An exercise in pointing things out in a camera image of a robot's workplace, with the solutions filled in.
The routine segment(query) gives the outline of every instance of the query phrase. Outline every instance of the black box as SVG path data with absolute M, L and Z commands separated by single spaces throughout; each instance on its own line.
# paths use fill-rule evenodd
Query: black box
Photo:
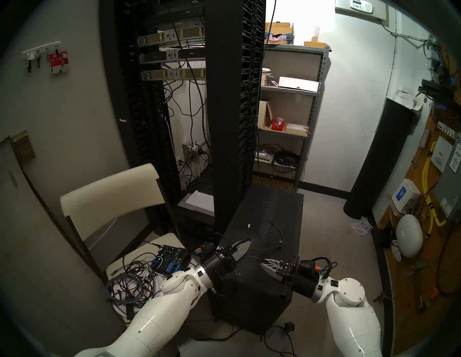
M 282 260 L 292 261 L 299 252 L 302 208 L 301 194 L 252 183 L 225 237 L 232 242 L 248 237 L 253 239 L 251 248 L 272 248 L 279 245 L 280 229 L 284 242 Z M 261 238 L 265 232 L 270 233 Z M 219 245 L 228 246 L 231 241 L 223 238 Z M 247 255 L 280 260 L 281 250 L 248 250 Z M 248 256 L 244 256 L 237 263 L 236 270 L 215 286 L 218 294 L 209 292 L 208 297 L 215 318 L 256 334 L 264 334 L 290 304 L 293 293 L 268 275 L 257 259 Z

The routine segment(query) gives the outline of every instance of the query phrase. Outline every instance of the yellow cable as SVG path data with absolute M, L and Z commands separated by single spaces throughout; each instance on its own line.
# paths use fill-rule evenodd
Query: yellow cable
M 428 173 L 429 173 L 429 165 L 431 163 L 431 157 L 432 157 L 432 154 L 434 152 L 435 146 L 436 146 L 436 142 L 433 142 L 432 145 L 431 145 L 431 148 L 429 149 L 430 155 L 427 156 L 426 163 L 424 164 L 424 168 L 423 168 L 423 172 L 422 172 L 422 178 L 421 178 L 422 179 L 423 191 L 425 193 L 427 193 L 427 195 L 426 195 L 426 203 L 427 203 L 427 206 L 429 207 L 429 210 L 431 212 L 431 223 L 430 223 L 430 226 L 429 226 L 429 230 L 427 231 L 426 238 L 429 238 L 431 236 L 432 228 L 434 227 L 434 221 L 435 221 L 435 223 L 436 223 L 436 225 L 438 227 L 442 227 L 447 223 L 447 220 L 444 220 L 443 222 L 439 221 L 439 219 L 437 217 L 437 213 L 435 212 L 435 209 L 434 209 L 434 204 L 432 203 L 431 197 L 429 196 L 429 193 L 428 193 L 429 190 L 428 190 L 428 187 L 427 187 L 427 176 L 428 176 Z

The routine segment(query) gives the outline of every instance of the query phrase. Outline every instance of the red key tag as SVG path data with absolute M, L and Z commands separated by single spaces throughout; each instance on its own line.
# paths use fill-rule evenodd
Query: red key tag
M 60 54 L 50 53 L 51 73 L 60 74 L 69 71 L 69 59 L 67 58 L 67 51 L 62 51 Z

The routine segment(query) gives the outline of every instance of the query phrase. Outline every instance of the electrical outlet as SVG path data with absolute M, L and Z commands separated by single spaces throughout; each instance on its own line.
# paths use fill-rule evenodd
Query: electrical outlet
M 437 129 L 442 130 L 446 135 L 448 135 L 452 139 L 456 137 L 456 132 L 442 122 L 437 123 Z
M 184 161 L 186 163 L 191 163 L 191 162 L 194 162 L 195 160 L 197 160 L 197 158 L 198 158 L 198 154 L 197 154 L 198 149 L 199 149 L 198 144 L 195 144 L 195 143 L 191 144 L 190 142 L 186 143 L 186 144 L 183 144 Z

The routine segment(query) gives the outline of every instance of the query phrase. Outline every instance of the baseboard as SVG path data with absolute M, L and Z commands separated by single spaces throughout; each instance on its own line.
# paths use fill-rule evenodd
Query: baseboard
M 376 250 L 376 257 L 378 260 L 379 275 L 381 276 L 381 285 L 383 292 L 387 297 L 383 300 L 384 305 L 384 338 L 383 338 L 383 357 L 390 357 L 392 353 L 392 345 L 394 342 L 394 306 L 392 303 L 392 287 L 389 275 L 389 267 L 387 265 L 386 254 L 384 248 L 380 246 L 380 238 L 378 232 L 378 226 L 374 219 L 373 212 L 371 210 L 367 214 L 367 219 L 372 225 L 372 238 Z
M 338 190 L 337 188 L 316 185 L 315 183 L 299 181 L 298 188 L 317 193 L 326 194 L 328 196 L 338 197 L 341 199 L 348 199 L 350 192 Z

